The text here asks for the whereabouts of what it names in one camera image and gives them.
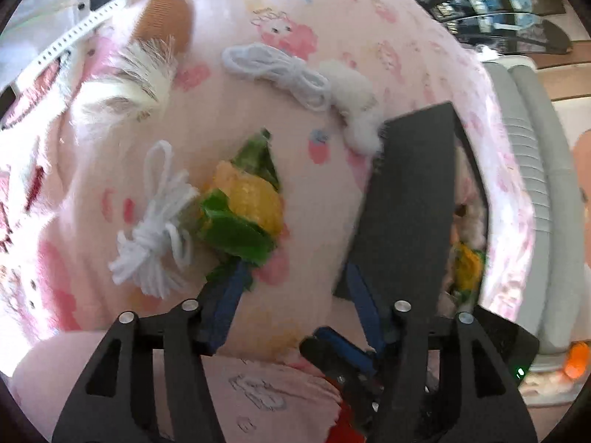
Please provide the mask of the green yellow corn toy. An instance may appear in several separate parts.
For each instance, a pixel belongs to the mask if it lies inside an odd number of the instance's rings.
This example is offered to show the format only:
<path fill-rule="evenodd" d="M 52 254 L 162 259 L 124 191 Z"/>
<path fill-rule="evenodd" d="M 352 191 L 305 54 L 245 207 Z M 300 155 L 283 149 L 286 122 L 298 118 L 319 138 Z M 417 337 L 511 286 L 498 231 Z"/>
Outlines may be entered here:
<path fill-rule="evenodd" d="M 283 196 L 270 151 L 271 134 L 249 137 L 231 160 L 217 163 L 199 201 L 197 236 L 219 263 L 206 275 L 217 282 L 239 264 L 262 267 L 283 231 Z"/>
<path fill-rule="evenodd" d="M 458 242 L 454 249 L 451 294 L 460 304 L 464 304 L 480 286 L 485 268 L 485 255 L 463 242 Z"/>

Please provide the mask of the brown wooden comb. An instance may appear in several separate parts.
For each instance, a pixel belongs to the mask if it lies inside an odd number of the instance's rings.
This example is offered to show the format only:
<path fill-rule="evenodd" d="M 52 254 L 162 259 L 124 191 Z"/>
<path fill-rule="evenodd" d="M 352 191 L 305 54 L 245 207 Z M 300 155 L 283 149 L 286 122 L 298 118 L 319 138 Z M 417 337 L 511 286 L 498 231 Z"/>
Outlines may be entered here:
<path fill-rule="evenodd" d="M 193 14 L 185 0 L 149 0 L 131 33 L 132 41 L 169 44 L 173 55 L 183 54 L 190 41 Z"/>

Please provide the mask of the black storage box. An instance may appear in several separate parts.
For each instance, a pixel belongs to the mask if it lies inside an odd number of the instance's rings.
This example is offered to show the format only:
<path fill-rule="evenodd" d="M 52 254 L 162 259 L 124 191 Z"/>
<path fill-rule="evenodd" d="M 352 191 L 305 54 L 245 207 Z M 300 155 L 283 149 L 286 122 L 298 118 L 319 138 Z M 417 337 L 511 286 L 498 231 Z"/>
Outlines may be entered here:
<path fill-rule="evenodd" d="M 400 300 L 412 311 L 432 316 L 451 249 L 458 154 L 466 157 L 478 202 L 486 204 L 488 195 L 452 103 L 387 121 L 383 142 L 335 293 L 351 300 L 345 280 L 346 263 L 351 262 L 359 266 L 391 322 Z"/>

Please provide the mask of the pink cartoon print blanket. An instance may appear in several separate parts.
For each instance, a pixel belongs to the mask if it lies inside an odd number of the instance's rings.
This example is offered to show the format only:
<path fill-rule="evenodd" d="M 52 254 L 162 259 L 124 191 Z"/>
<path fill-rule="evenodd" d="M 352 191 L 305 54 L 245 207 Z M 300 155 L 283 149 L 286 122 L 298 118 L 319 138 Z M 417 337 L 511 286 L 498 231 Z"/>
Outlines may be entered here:
<path fill-rule="evenodd" d="M 81 369 L 126 309 L 162 313 L 182 299 L 114 283 L 116 237 L 148 200 L 143 165 L 160 141 L 172 170 L 204 188 L 259 129 L 283 185 L 283 231 L 253 274 L 228 345 L 207 360 L 222 426 L 236 442 L 322 442 L 341 413 L 335 388 L 294 352 L 305 333 L 335 321 L 360 334 L 353 306 L 332 297 L 367 180 L 378 160 L 356 154 L 342 117 L 301 105 L 266 80 L 229 73 L 224 49 L 261 43 L 311 68 L 338 60 L 366 76 L 386 118 L 452 102 L 480 166 L 490 214 L 485 300 L 515 317 L 534 241 L 534 209 L 483 65 L 414 0 L 185 0 L 193 21 L 160 114 L 86 125 L 72 112 L 81 85 L 111 70 L 149 0 L 132 0 L 90 32 L 63 90 L 55 68 L 1 122 L 1 368 L 23 413 L 50 436 Z"/>

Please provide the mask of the orange small toy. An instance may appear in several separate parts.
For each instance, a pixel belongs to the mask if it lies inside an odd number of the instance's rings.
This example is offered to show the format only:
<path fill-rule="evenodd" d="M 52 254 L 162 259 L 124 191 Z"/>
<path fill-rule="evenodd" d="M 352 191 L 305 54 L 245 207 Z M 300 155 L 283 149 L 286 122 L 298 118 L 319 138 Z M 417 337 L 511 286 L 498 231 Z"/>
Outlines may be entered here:
<path fill-rule="evenodd" d="M 564 373 L 572 380 L 581 378 L 590 360 L 590 348 L 586 342 L 574 343 L 564 364 Z"/>

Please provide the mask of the white feathery tuft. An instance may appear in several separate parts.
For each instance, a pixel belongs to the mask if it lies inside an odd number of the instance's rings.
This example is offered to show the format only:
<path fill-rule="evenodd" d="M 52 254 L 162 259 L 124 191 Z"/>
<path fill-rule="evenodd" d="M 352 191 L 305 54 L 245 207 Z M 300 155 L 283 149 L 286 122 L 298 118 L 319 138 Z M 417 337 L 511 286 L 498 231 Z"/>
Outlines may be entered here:
<path fill-rule="evenodd" d="M 134 40 L 112 59 L 111 71 L 85 81 L 72 112 L 86 125 L 114 125 L 162 113 L 178 61 L 175 41 Z"/>

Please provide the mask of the grey sofa cushion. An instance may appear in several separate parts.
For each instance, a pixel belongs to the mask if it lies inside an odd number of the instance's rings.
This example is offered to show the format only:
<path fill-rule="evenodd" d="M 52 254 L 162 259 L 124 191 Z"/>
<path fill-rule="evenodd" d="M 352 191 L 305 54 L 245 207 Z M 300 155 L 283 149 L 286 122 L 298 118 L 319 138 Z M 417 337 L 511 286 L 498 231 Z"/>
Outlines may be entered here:
<path fill-rule="evenodd" d="M 585 276 L 584 206 L 574 159 L 535 63 L 504 56 L 484 65 L 534 209 L 534 245 L 518 324 L 539 340 L 535 366 L 561 364 Z"/>

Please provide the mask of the dark glass cabinet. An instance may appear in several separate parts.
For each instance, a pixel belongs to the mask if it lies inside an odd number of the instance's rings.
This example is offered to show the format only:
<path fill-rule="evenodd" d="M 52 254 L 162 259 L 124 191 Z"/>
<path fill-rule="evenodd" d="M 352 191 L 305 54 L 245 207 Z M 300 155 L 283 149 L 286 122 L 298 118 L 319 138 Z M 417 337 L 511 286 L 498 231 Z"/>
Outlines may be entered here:
<path fill-rule="evenodd" d="M 503 55 L 565 55 L 573 44 L 550 21 L 563 0 L 416 0 L 461 44 L 487 46 Z"/>

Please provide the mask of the white fluffy keychain plush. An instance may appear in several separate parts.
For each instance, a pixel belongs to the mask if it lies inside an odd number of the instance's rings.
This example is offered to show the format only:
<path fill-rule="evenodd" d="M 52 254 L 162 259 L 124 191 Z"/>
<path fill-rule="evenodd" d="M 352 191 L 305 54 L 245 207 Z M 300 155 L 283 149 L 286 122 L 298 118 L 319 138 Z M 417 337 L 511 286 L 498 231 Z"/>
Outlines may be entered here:
<path fill-rule="evenodd" d="M 332 106 L 344 120 L 346 145 L 356 154 L 376 156 L 383 147 L 380 133 L 385 116 L 372 82 L 338 60 L 322 61 L 318 71 L 329 81 Z"/>

